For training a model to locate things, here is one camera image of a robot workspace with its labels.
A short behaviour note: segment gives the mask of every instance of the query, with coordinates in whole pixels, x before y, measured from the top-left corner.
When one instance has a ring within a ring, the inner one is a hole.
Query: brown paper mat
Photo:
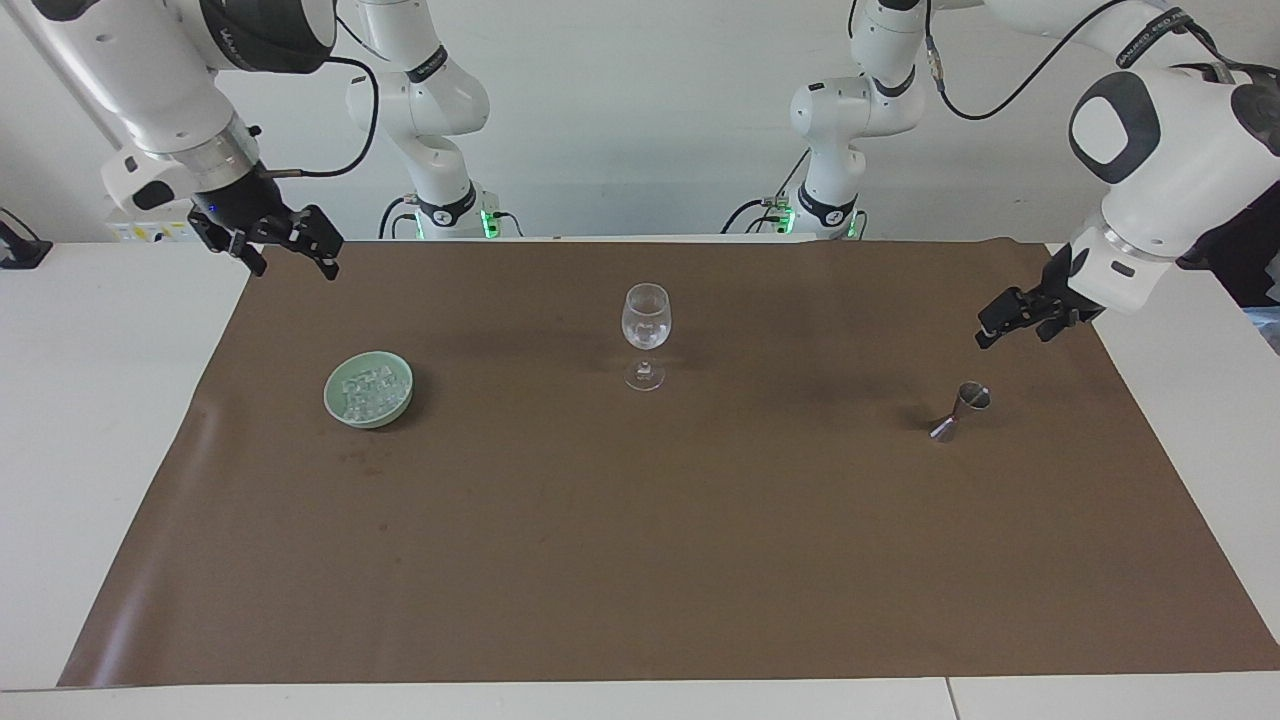
[[[991,352],[1047,255],[980,245],[366,245],[271,256],[63,685],[1280,669],[1089,328]],[[622,382],[663,283],[667,384]],[[329,372],[384,348],[408,414]],[[995,406],[932,445],[965,379]]]

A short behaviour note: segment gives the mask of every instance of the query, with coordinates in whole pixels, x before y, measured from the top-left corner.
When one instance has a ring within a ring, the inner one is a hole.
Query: black cable
[[[361,70],[365,70],[366,76],[369,76],[369,85],[374,88],[374,111],[372,111],[372,114],[369,118],[369,136],[365,137],[365,146],[360,150],[360,155],[357,155],[355,160],[352,160],[349,164],[347,164],[346,168],[340,168],[338,170],[324,170],[324,172],[300,170],[300,169],[271,170],[271,172],[266,173],[266,177],[269,177],[269,178],[335,178],[338,176],[344,176],[344,174],[349,173],[351,170],[355,170],[361,163],[365,161],[365,158],[369,156],[369,149],[371,149],[374,146],[374,138],[378,136],[378,113],[381,109],[380,108],[380,105],[381,105],[381,91],[378,87],[378,76],[374,73],[372,68],[370,68],[365,63],[362,63],[360,60],[355,60],[352,58],[333,56],[333,58],[329,58],[328,60],[325,60],[325,63],[330,63],[330,64],[334,64],[334,65],[351,65],[353,68],[360,68]]]
[[[1220,63],[1226,65],[1228,69],[1245,70],[1245,72],[1254,70],[1263,74],[1268,74],[1272,78],[1280,81],[1280,69],[1272,68],[1270,65],[1258,65],[1253,63],[1238,63],[1228,58],[1226,55],[1222,55],[1222,53],[1220,53],[1217,49],[1217,42],[1213,41],[1213,36],[1210,35],[1207,29],[1204,29],[1204,26],[1199,23],[1189,23],[1187,26],[1187,32],[1190,32],[1193,36],[1196,36],[1196,40],[1199,40],[1201,45],[1203,45],[1204,49],[1210,51],[1210,54],[1217,58]]]
[[[1213,82],[1213,78],[1217,77],[1217,72],[1215,70],[1217,65],[1211,65],[1210,63],[1180,63],[1172,67],[1185,70],[1196,70],[1202,76],[1204,76],[1204,79],[1208,79],[1210,82]],[[1228,69],[1240,70],[1240,72],[1252,70],[1256,73],[1262,73],[1270,77],[1272,81],[1275,81],[1276,85],[1280,85],[1280,69],[1272,68],[1270,65],[1257,65],[1253,63],[1229,63]]]
[[[516,232],[520,233],[520,237],[525,237],[525,229],[520,227],[520,218],[517,218],[515,213],[494,213],[493,217],[499,220],[503,218],[511,218],[511,222],[516,223]]]
[[[721,234],[728,234],[728,228],[733,227],[733,223],[736,223],[737,219],[742,217],[742,213],[746,213],[751,208],[763,208],[763,206],[764,206],[764,200],[759,199],[751,200],[750,202],[744,202],[741,208],[733,210],[733,214],[728,217],[728,222],[726,222],[724,227],[721,228]]]
[[[383,240],[387,237],[387,223],[390,222],[392,213],[394,213],[397,208],[408,202],[404,199],[406,196],[401,195],[399,197],[393,200],[390,205],[387,206],[387,210],[383,211],[383,219],[380,223],[378,223],[378,240]]]
[[[763,218],[756,218],[751,224],[746,225],[746,234],[751,234],[756,229],[763,229],[764,223],[777,223],[782,218],[774,218],[773,215],[764,215]]]
[[[859,218],[859,217],[863,217],[863,218],[865,218],[865,219],[867,219],[867,220],[865,220],[865,222],[863,223],[863,227],[861,227],[861,228],[860,228],[860,229],[858,231],[858,240],[861,240],[863,237],[865,237],[865,236],[867,236],[867,225],[869,225],[869,224],[870,224],[870,222],[872,222],[872,217],[870,217],[870,215],[869,215],[869,214],[867,213],[867,210],[859,210],[859,211],[854,213],[854,224],[855,224],[855,225],[858,224],[858,218]]]
[[[19,218],[18,215],[14,215],[6,208],[0,208],[0,213],[4,213],[5,215],[9,215],[10,218],[13,218],[13,222],[15,222],[19,225],[22,225],[22,229],[27,231],[27,234],[31,236],[31,240],[33,242],[40,242],[40,236],[36,234],[36,231],[31,229],[31,225],[28,225],[27,223],[22,222],[22,218]]]
[[[342,19],[339,17],[338,18],[338,26],[342,27],[342,29],[347,31],[347,35],[349,35],[352,40],[355,40],[361,47],[364,47],[365,50],[367,50],[374,58],[378,58],[379,60],[381,60],[384,63],[390,63],[390,60],[388,60],[385,55],[383,55],[378,50],[374,50],[371,45],[369,45],[367,42],[365,42],[365,38],[362,38],[358,35],[356,35],[356,31],[351,29],[351,26],[347,24],[347,20],[344,20],[344,19]]]
[[[1094,18],[1097,18],[1102,13],[1110,10],[1111,8],[1114,8],[1114,6],[1116,6],[1116,5],[1121,4],[1121,3],[1128,3],[1128,1],[1129,0],[1110,0],[1108,3],[1103,3],[1102,5],[1100,5],[1098,8],[1096,8],[1092,13],[1089,13],[1088,15],[1085,15],[1083,20],[1080,20],[1079,23],[1076,23],[1075,27],[1073,27],[1070,32],[1068,32],[1065,36],[1062,36],[1062,40],[1060,40],[1057,42],[1057,45],[1053,46],[1053,50],[1051,50],[1050,54],[1046,55],[1043,60],[1041,60],[1039,65],[1036,65],[1036,69],[1032,70],[1032,73],[1029,76],[1027,76],[1027,79],[1024,79],[1021,82],[1021,85],[1018,86],[1018,90],[1015,90],[1012,92],[1012,95],[1010,95],[1007,99],[1005,99],[1004,102],[1001,102],[1000,105],[997,105],[991,111],[980,113],[980,114],[970,114],[970,113],[965,113],[964,110],[956,108],[955,104],[951,101],[951,97],[947,95],[947,85],[946,85],[946,81],[943,78],[943,72],[942,72],[942,55],[938,53],[938,46],[933,41],[933,0],[925,0],[925,4],[924,4],[924,44],[925,44],[925,46],[929,50],[929,60],[931,60],[932,72],[933,72],[933,82],[938,86],[938,95],[942,96],[942,102],[956,117],[964,118],[966,120],[986,120],[986,119],[996,117],[997,114],[1000,114],[1001,111],[1004,111],[1005,108],[1009,108],[1010,105],[1012,105],[1014,100],[1018,100],[1018,97],[1021,96],[1023,91],[1025,91],[1030,86],[1030,83],[1034,82],[1037,77],[1039,77],[1039,74],[1044,70],[1044,68],[1048,67],[1048,64],[1051,61],[1053,61],[1053,58],[1056,58],[1057,54],[1061,53],[1062,49],[1066,47],[1066,45],[1069,42],[1071,42],[1071,38],[1074,38],[1076,35],[1079,35],[1079,32],[1082,29],[1084,29],[1084,27],[1087,24],[1089,24],[1091,22],[1093,22]]]
[[[392,222],[392,240],[397,240],[396,238],[396,228],[399,225],[401,220],[417,220],[417,215],[413,215],[411,213],[406,213],[406,214],[396,218]]]
[[[800,159],[796,160],[795,167],[791,168],[791,173],[787,174],[787,179],[782,181],[782,184],[778,186],[778,191],[773,193],[774,196],[782,195],[782,191],[787,188],[787,183],[791,182],[791,178],[796,177],[796,173],[800,170],[800,165],[803,165],[805,159],[809,158],[809,152],[812,152],[812,149],[805,147],[804,152],[800,154]]]

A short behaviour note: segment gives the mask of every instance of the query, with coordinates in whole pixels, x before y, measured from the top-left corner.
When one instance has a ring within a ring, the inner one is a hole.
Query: dark object on wall
[[[27,224],[19,220],[17,217],[5,211],[6,215],[18,220],[18,224],[27,228]],[[13,228],[6,225],[4,220],[0,220],[0,243],[9,249],[9,258],[0,260],[0,269],[3,270],[33,270],[40,266],[40,263],[49,255],[52,250],[52,242],[45,242],[40,237],[27,228],[31,233],[32,240],[26,240],[14,232]]]

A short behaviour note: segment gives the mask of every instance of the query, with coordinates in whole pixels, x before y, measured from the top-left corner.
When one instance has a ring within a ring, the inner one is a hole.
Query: wine glass
[[[671,297],[660,284],[640,283],[627,291],[622,306],[622,336],[636,350],[655,350],[671,336]],[[627,368],[627,386],[640,392],[658,389],[667,370],[648,357]]]

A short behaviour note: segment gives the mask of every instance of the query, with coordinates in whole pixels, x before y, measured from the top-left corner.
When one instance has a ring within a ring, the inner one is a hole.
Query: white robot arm
[[[250,242],[280,245],[337,275],[342,236],[319,208],[284,205],[256,132],[214,86],[219,69],[314,72],[333,49],[334,0],[32,3],[54,50],[133,140],[102,170],[122,208],[189,196],[205,245],[255,274],[266,263]]]
[[[1181,9],[1143,0],[986,4],[1018,29],[1053,37],[1101,9],[1074,40],[1126,69],[1094,83],[1069,124],[1076,158],[1110,192],[1039,286],[1009,288],[979,313],[983,348],[1019,328],[1034,325],[1047,342],[1105,309],[1139,310],[1202,236],[1280,182],[1276,77],[1226,61]]]
[[[1070,37],[1125,68],[1093,86],[1070,122],[1073,150],[1111,192],[1041,286],[1010,288],[983,310],[980,346],[1030,325],[1048,341],[1106,307],[1142,307],[1201,236],[1280,181],[1275,77],[1229,67],[1190,17],[1164,0],[864,0],[851,41],[861,74],[814,83],[792,100],[792,124],[814,158],[791,191],[795,229],[846,232],[865,170],[852,141],[915,127],[923,108],[913,100],[914,61],[928,13],[979,4],[1014,29]],[[940,54],[928,45],[950,105]]]
[[[792,232],[842,237],[856,213],[867,158],[860,137],[915,128],[924,115],[924,86],[915,56],[924,42],[924,3],[863,3],[851,45],[858,77],[831,78],[796,91],[791,126],[808,142],[809,169],[787,197]]]
[[[419,227],[431,238],[497,234],[497,197],[467,173],[458,146],[448,136],[481,129],[489,120],[489,96],[440,42],[422,0],[356,0],[371,49],[397,67],[379,74],[379,135],[399,151],[417,204]],[[353,83],[347,94],[351,117],[369,129],[370,96]]]

